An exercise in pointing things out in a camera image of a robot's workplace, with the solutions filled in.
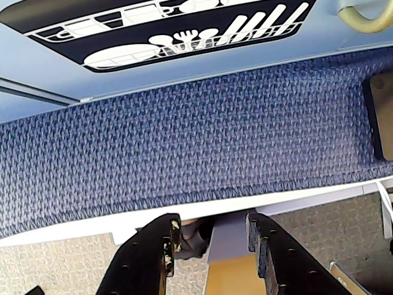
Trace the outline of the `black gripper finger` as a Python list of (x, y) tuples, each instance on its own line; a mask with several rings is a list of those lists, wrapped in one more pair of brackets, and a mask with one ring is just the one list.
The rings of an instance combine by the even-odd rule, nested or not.
[(270, 217), (246, 216), (248, 250), (267, 294), (349, 294), (290, 233)]
[(179, 214), (155, 218), (119, 247), (96, 293), (165, 294), (181, 240)]

